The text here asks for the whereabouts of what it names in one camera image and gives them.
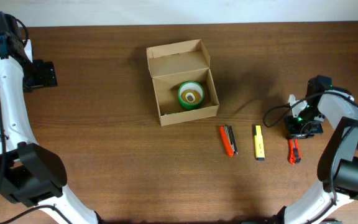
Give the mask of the green tape roll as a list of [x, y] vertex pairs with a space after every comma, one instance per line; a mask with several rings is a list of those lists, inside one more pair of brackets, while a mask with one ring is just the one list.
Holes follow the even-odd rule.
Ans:
[[[181, 99], [182, 92], [185, 91], [185, 90], [189, 90], [189, 89], [196, 90], [201, 94], [202, 100], [199, 103], [197, 103], [197, 104], [188, 104], [188, 103], [185, 103], [185, 102], [182, 101], [182, 99]], [[204, 100], [204, 96], [205, 96], [204, 88], [198, 82], [193, 82], [193, 81], [185, 82], [178, 89], [179, 102], [180, 102], [181, 106], [186, 110], [195, 110], [195, 109], [199, 108], [201, 106], [201, 103]]]

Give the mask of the orange utility knife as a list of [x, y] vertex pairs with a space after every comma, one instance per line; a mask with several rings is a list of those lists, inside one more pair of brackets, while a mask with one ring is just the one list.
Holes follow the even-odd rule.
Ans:
[[289, 163], [292, 165], [300, 163], [301, 152], [300, 152], [298, 140], [297, 139], [289, 139], [288, 146], [289, 146], [289, 156], [288, 156]]

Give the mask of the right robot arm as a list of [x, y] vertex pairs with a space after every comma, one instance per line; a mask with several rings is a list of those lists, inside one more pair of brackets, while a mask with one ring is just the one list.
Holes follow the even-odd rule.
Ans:
[[358, 200], [358, 104], [350, 91], [318, 75], [308, 81], [303, 99], [290, 95], [284, 107], [280, 119], [287, 130], [290, 162], [301, 160], [297, 140], [321, 134], [324, 120], [334, 132], [319, 159], [317, 181], [271, 223], [322, 223], [341, 206]]

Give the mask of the small yellow tape roll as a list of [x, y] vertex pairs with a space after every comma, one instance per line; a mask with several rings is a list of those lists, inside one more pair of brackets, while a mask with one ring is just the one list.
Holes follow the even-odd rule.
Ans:
[[197, 104], [202, 100], [202, 96], [198, 91], [189, 89], [182, 92], [181, 99], [188, 104]]

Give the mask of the brown cardboard box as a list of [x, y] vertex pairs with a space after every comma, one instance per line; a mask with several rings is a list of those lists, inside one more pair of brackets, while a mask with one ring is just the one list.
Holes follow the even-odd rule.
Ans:
[[[211, 59], [200, 39], [149, 47], [146, 54], [161, 126], [217, 115], [219, 100]], [[195, 110], [184, 109], [178, 99], [179, 87], [190, 81], [198, 82], [205, 93]]]

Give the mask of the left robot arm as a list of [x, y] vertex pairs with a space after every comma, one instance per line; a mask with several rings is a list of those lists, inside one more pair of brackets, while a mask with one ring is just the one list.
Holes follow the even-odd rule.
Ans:
[[60, 157], [40, 146], [30, 127], [24, 93], [56, 85], [53, 63], [33, 58], [26, 26], [0, 12], [0, 197], [58, 223], [101, 223], [69, 188]]

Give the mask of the orange stapler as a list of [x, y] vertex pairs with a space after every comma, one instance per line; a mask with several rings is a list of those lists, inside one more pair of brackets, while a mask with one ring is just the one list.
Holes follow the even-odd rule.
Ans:
[[234, 137], [234, 131], [232, 129], [232, 126], [227, 126], [227, 125], [220, 126], [219, 133], [221, 135], [222, 143], [225, 148], [226, 154], [229, 157], [238, 154], [236, 140]]

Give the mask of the yellow highlighter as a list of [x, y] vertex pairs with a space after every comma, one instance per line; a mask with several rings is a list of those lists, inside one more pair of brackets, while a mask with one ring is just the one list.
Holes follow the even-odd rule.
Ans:
[[254, 125], [255, 158], [258, 161], [265, 160], [264, 142], [260, 125]]

